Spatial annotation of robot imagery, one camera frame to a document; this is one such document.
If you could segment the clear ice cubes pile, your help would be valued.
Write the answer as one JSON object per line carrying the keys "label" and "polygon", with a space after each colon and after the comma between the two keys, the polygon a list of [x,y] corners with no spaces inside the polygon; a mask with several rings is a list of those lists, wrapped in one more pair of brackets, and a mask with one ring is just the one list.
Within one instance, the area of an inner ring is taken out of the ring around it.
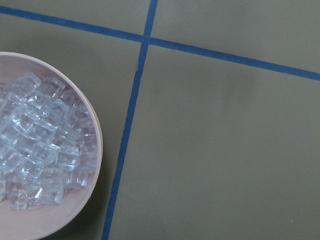
{"label": "clear ice cubes pile", "polygon": [[0,198],[11,210],[61,204],[87,186],[98,141],[88,108],[60,79],[25,72],[0,89]]}

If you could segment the pink bowl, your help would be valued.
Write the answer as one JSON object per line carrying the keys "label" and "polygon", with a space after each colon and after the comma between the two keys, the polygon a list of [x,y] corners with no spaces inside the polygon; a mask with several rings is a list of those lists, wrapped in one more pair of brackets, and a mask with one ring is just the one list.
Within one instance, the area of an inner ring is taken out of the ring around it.
{"label": "pink bowl", "polygon": [[60,205],[36,206],[26,210],[10,210],[7,201],[0,203],[0,238],[2,240],[39,240],[71,222],[84,208],[96,186],[103,156],[103,137],[97,114],[85,94],[62,72],[37,58],[15,52],[0,53],[0,82],[12,81],[24,72],[39,77],[55,76],[75,90],[89,110],[97,134],[97,167],[87,181],[87,187],[68,191]]}

